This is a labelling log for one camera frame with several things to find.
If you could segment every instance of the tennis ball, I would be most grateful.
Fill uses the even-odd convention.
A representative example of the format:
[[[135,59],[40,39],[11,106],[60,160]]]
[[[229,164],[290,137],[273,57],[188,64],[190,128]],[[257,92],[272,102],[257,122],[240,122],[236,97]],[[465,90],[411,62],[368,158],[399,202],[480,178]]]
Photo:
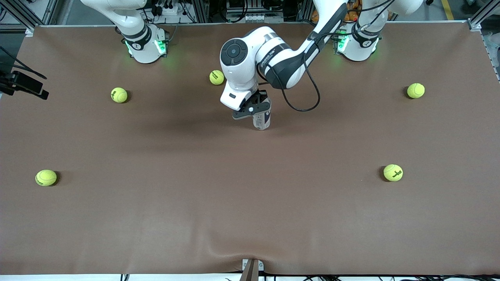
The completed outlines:
[[[119,104],[127,100],[127,91],[123,88],[114,88],[111,91],[111,99]]]
[[[420,83],[413,83],[408,87],[406,93],[412,99],[418,99],[424,95],[426,88]]]
[[[40,186],[48,187],[53,185],[56,182],[57,178],[58,176],[53,170],[41,170],[36,174],[34,180]]]
[[[383,169],[383,176],[391,182],[397,182],[403,177],[403,169],[396,164],[387,165]]]
[[[224,82],[224,74],[220,70],[210,72],[210,82],[214,85],[220,85]]]

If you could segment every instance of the brown tabletop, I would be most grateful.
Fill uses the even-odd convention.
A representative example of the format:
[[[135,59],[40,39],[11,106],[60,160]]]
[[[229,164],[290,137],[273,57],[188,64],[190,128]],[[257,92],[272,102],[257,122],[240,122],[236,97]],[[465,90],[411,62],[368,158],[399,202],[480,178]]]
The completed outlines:
[[[359,63],[328,45],[310,67],[320,106],[295,112],[264,87],[258,131],[208,76],[254,27],[181,26],[148,65],[112,28],[26,38],[19,58],[50,96],[0,101],[0,273],[231,272],[244,258],[273,274],[499,273],[500,85],[480,34],[388,24]],[[292,48],[311,30],[273,28]],[[426,93],[411,100],[415,82]],[[316,98],[307,77],[287,93]],[[399,182],[380,177],[391,163]],[[42,169],[56,186],[35,183]]]

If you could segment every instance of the tennis ball logo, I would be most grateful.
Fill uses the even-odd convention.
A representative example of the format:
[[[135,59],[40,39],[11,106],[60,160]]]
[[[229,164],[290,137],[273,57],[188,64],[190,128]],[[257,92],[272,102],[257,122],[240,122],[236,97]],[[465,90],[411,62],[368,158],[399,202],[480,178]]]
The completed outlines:
[[[393,178],[401,175],[403,172],[402,171],[394,171],[394,173],[395,173],[395,175],[392,176]]]

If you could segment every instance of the robotic arm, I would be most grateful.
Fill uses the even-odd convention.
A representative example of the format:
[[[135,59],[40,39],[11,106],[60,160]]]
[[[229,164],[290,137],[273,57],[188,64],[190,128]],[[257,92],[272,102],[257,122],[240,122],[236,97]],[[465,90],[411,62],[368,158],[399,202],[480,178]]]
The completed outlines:
[[[136,61],[149,64],[167,53],[165,30],[146,24],[137,9],[147,0],[81,0],[111,20],[125,37],[128,52]]]
[[[220,101],[234,111],[245,110],[250,97],[258,91],[256,66],[273,88],[295,86],[306,66],[313,62],[341,24],[347,13],[347,1],[314,0],[319,22],[297,50],[292,50],[267,26],[227,41],[220,51],[220,65],[227,78]],[[257,113],[259,111],[254,110],[240,118]]]
[[[257,69],[275,89],[295,86],[315,57],[325,47],[347,13],[348,0],[313,0],[319,22],[297,50],[292,50],[270,27],[257,28],[242,38],[227,41],[220,51],[220,65],[227,82],[220,101],[234,110],[240,119],[270,110],[270,104],[259,106]],[[356,23],[348,26],[351,42],[339,50],[353,61],[366,60],[375,50],[390,5],[400,15],[416,11],[423,0],[364,0]]]

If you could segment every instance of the cable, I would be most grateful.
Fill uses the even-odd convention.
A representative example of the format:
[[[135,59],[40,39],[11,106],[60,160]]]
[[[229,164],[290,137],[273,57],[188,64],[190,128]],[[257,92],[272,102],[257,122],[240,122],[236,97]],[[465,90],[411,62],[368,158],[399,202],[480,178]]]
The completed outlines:
[[[262,7],[263,7],[264,9],[268,10],[268,11],[271,11],[271,12],[276,12],[276,11],[283,10],[283,7],[284,7],[284,5],[285,5],[285,4],[284,4],[285,2],[284,2],[284,1],[282,1],[280,6],[278,6],[277,8],[273,8],[272,6],[267,5],[267,4],[266,4],[266,2],[267,2],[266,0],[262,0],[262,1],[261,1]]]
[[[374,22],[375,22],[375,21],[376,21],[376,20],[380,17],[380,15],[382,15],[382,14],[384,13],[384,11],[385,11],[385,10],[387,10],[387,8],[389,8],[389,6],[390,6],[392,3],[394,3],[395,1],[396,1],[396,0],[392,0],[392,1],[389,3],[389,5],[385,6],[385,8],[383,8],[383,9],[380,11],[380,13],[378,13],[378,14],[376,15],[376,17],[375,17],[375,18],[374,18],[374,19],[370,22],[370,24],[369,24],[368,26],[373,25],[373,24],[374,24]]]
[[[38,77],[42,78],[42,79],[47,79],[47,77],[45,77],[44,75],[42,75],[41,73],[39,72],[36,72],[34,71],[31,67],[27,66],[26,64],[24,64],[22,61],[20,61],[19,59],[17,59],[15,56],[13,56],[11,53],[9,53],[6,49],[4,49],[4,47],[0,46],[0,50],[2,50],[4,53],[6,53],[9,57],[13,58],[16,62],[18,62],[20,65],[22,65],[23,67],[25,68],[21,68],[21,67],[17,67],[18,69],[23,69],[23,70],[26,70],[28,72],[31,72],[35,75],[37,75]]]
[[[315,109],[316,107],[318,107],[318,105],[320,104],[320,101],[321,101],[321,93],[320,93],[320,90],[318,89],[318,85],[316,85],[316,82],[314,81],[314,78],[313,76],[311,75],[311,72],[309,72],[309,68],[308,68],[308,65],[306,64],[306,52],[303,52],[302,53],[302,63],[304,64],[304,67],[305,67],[305,71],[307,72],[307,75],[309,76],[309,79],[311,80],[312,82],[312,85],[314,86],[314,89],[316,90],[316,94],[317,94],[317,100],[316,100],[316,104],[313,105],[312,107],[310,108],[307,108],[307,109],[300,109],[300,108],[297,108],[295,106],[293,106],[290,101],[288,100],[287,98],[287,94],[285,93],[285,87],[283,86],[281,80],[278,78],[278,74],[276,73],[275,69],[273,67],[271,67],[271,71],[272,73],[274,73],[274,76],[276,76],[276,78],[278,78],[278,82],[279,82],[279,87],[281,88],[281,93],[283,94],[283,98],[284,98],[284,101],[286,102],[286,104],[291,107],[293,110],[295,111],[298,111],[298,112],[308,112],[308,111],[311,111],[313,109]]]
[[[227,18],[223,15],[222,11],[223,11],[224,9],[222,9],[222,8],[221,8],[221,6],[222,6],[222,5],[221,5],[221,3],[222,3],[223,1],[224,1],[224,0],[219,0],[219,8],[218,8],[218,10],[219,10],[219,15],[220,15],[220,17],[221,17],[221,18],[222,18],[222,19],[223,19],[226,23],[233,23],[233,24],[234,24],[234,23],[237,23],[237,22],[239,22],[239,21],[243,20],[243,18],[245,18],[245,16],[247,15],[247,12],[248,12],[248,10],[249,10],[249,6],[248,6],[248,3],[247,3],[247,0],[242,0],[242,2],[243,2],[243,6],[242,6],[242,9],[241,9],[241,15],[240,15],[240,16],[239,16],[239,18],[238,18],[237,20],[235,20],[235,21],[231,21],[230,19],[227,19]]]
[[[182,0],[179,2],[180,2],[180,5],[182,6],[182,9],[184,10],[184,12],[186,12],[186,16],[192,21],[193,24],[195,24],[196,23],[195,18],[189,12],[189,9],[186,6],[185,0]]]
[[[176,35],[176,32],[177,32],[177,28],[179,27],[179,24],[181,23],[181,18],[179,18],[179,22],[177,23],[177,25],[175,26],[175,29],[173,30],[173,33],[172,33],[172,37],[168,38],[168,42],[172,42],[172,40],[174,40],[174,36]]]
[[[384,3],[382,3],[382,4],[379,4],[379,5],[373,6],[373,7],[371,7],[371,8],[361,9],[361,10],[359,10],[359,9],[349,9],[349,10],[347,10],[347,12],[348,12],[348,13],[349,13],[349,12],[366,12],[366,11],[375,10],[375,9],[377,9],[377,8],[380,8],[380,7],[384,6],[385,4],[387,4],[387,3],[391,2],[391,1],[392,1],[392,0],[387,0],[387,1],[385,1]]]
[[[299,21],[299,22],[306,22],[306,23],[308,23],[308,24],[312,25],[313,27],[315,27],[315,26],[316,26],[316,23],[312,22],[311,20],[305,19],[305,18],[303,18],[303,19],[299,19],[298,21]]]
[[[261,73],[261,71],[259,70],[259,67],[258,67],[257,65],[255,66],[255,69],[257,70],[257,73],[258,73],[258,75],[260,76],[260,78],[262,78],[262,80],[264,80],[264,81],[266,81],[266,82],[267,82],[268,80],[267,80],[267,79],[266,79],[266,78],[262,75],[262,73]]]
[[[154,19],[153,20],[150,19],[150,17],[148,16],[148,14],[146,13],[146,10],[144,8],[142,8],[142,11],[144,12],[144,16],[146,17],[146,22],[148,24],[152,24]]]

